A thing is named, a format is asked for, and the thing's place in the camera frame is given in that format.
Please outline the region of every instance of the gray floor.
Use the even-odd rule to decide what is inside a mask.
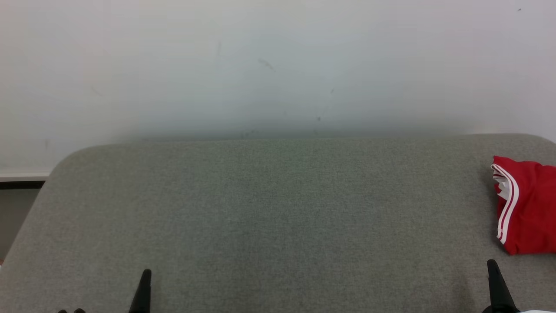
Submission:
[[[39,190],[0,190],[0,259],[6,258]]]

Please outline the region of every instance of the black strip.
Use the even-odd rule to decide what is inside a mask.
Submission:
[[[0,182],[0,190],[3,189],[41,189],[44,180],[32,182]]]

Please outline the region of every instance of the white wall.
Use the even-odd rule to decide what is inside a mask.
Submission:
[[[0,177],[157,136],[556,140],[555,113],[554,0],[0,2]]]

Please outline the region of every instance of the gray tablecloth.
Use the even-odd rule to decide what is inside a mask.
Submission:
[[[556,256],[496,239],[494,154],[529,135],[111,145],[61,162],[0,270],[0,312],[481,312],[486,261],[556,310]]]

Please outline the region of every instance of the folded clothing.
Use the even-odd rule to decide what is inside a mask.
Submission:
[[[556,167],[495,156],[497,237],[511,255],[556,252]]]

